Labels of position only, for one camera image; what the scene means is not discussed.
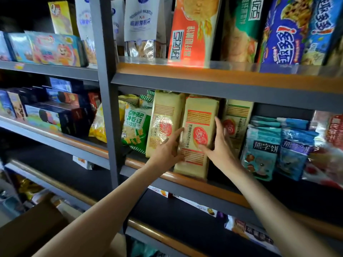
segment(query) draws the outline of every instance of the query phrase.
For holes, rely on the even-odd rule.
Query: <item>cookie package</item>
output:
[[[164,0],[126,0],[125,55],[165,58]]]
[[[222,0],[176,0],[168,59],[171,65],[207,67]]]

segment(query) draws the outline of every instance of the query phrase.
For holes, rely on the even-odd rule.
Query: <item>yellow cracker package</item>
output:
[[[145,155],[149,158],[156,147],[180,126],[185,94],[155,92]]]
[[[219,101],[190,95],[186,99],[182,126],[185,130],[180,137],[178,151],[185,160],[174,167],[174,172],[206,179],[208,157],[198,148],[199,144],[212,144]]]
[[[238,155],[251,117],[253,102],[227,99],[223,115],[223,126],[231,138]]]

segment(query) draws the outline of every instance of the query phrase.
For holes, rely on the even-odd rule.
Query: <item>hand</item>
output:
[[[207,157],[214,163],[214,165],[222,172],[240,166],[240,163],[235,154],[235,149],[232,147],[227,129],[222,126],[219,118],[215,117],[217,125],[217,134],[214,141],[214,150],[210,150],[204,145],[199,145],[198,148],[202,150]]]
[[[183,130],[184,128],[176,130],[161,145],[157,146],[155,152],[145,164],[145,166],[157,172],[158,177],[185,158],[183,155],[177,154],[178,142],[176,141]]]

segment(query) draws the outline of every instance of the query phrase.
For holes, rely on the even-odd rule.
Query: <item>light blue snack bag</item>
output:
[[[314,131],[282,128],[280,156],[277,159],[277,172],[294,180],[299,180],[308,154],[314,146]]]
[[[249,124],[241,156],[243,167],[260,180],[272,180],[280,142],[281,128],[255,127]]]
[[[306,130],[308,121],[293,119],[293,118],[283,118],[278,117],[277,121],[281,124],[282,127],[289,127],[294,129]]]

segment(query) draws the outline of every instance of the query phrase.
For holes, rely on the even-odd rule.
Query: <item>rice cracker bag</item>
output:
[[[125,55],[165,58],[164,0],[126,0]]]
[[[121,140],[131,149],[145,153],[152,108],[137,108],[127,103]]]
[[[176,0],[168,58],[204,67],[211,60],[221,0]]]

